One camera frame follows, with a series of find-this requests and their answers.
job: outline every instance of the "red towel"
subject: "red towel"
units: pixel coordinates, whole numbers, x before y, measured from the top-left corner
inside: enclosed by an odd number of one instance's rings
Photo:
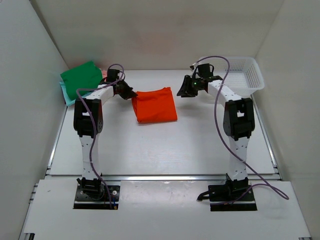
[[[157,91],[137,91],[136,93],[138,96],[132,98],[132,106],[138,123],[177,121],[178,116],[170,87]]]

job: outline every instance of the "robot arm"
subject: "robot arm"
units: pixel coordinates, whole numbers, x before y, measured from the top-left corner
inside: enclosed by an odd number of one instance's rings
[[[107,72],[108,77],[104,78],[100,82],[98,88],[101,88],[105,84],[110,84],[118,80],[119,73],[119,70],[109,69]],[[104,125],[102,106],[107,102],[108,99],[112,98],[114,95],[120,95],[125,100],[137,96],[137,94],[133,91],[133,88],[129,87],[124,80],[121,80],[113,86],[94,91],[87,97],[83,98],[92,113],[96,128],[95,143],[91,153],[92,162],[90,162],[90,149],[94,140],[94,127],[82,101],[79,98],[75,101],[73,127],[79,135],[82,146],[83,162],[82,179],[77,179],[77,181],[81,185],[83,192],[89,196],[100,196],[102,192],[101,181],[93,171],[92,165],[94,166],[97,174],[101,176],[102,172],[100,170],[98,158],[98,143],[99,135]]]
[[[213,71],[214,66],[208,63],[196,66],[191,75],[184,76],[177,96],[182,98],[195,97],[198,95],[198,91],[205,90],[216,98],[222,84],[222,78],[214,76]],[[223,85],[218,102],[224,106],[223,130],[229,138],[230,148],[245,162],[249,138],[255,129],[253,101],[250,98],[242,98]],[[230,197],[243,193],[248,186],[246,166],[230,154],[225,191]]]

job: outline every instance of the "white platform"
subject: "white platform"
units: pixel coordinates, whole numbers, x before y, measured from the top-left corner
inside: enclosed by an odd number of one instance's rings
[[[34,240],[298,240],[310,237],[290,182],[290,200],[254,189],[258,211],[210,212],[206,181],[122,181],[118,210],[73,209],[75,179],[41,180],[26,220]]]
[[[139,125],[130,100],[110,99],[103,106],[104,126],[98,142],[104,175],[224,175],[228,171],[229,152],[214,124],[214,98],[205,91],[195,98],[176,97],[189,70],[132,70],[125,74],[125,81],[135,91],[171,87],[178,120]],[[223,131],[224,108],[220,105],[217,110]],[[81,144],[73,119],[74,108],[69,107],[51,175],[82,174]],[[275,173],[256,114],[247,162],[260,174]]]

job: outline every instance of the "green towel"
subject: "green towel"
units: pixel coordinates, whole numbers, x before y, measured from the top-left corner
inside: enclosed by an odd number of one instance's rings
[[[102,80],[101,70],[93,61],[88,61],[60,74],[70,100],[78,97],[77,89],[96,89]],[[80,91],[81,96],[88,91]]]

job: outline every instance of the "white basket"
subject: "white basket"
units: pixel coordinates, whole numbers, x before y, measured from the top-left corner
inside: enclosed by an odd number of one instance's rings
[[[241,97],[248,97],[255,91],[265,87],[264,78],[256,60],[252,57],[227,57],[230,62],[230,72],[224,84]],[[228,64],[221,58],[208,58],[199,64],[212,64],[213,75],[224,77]]]

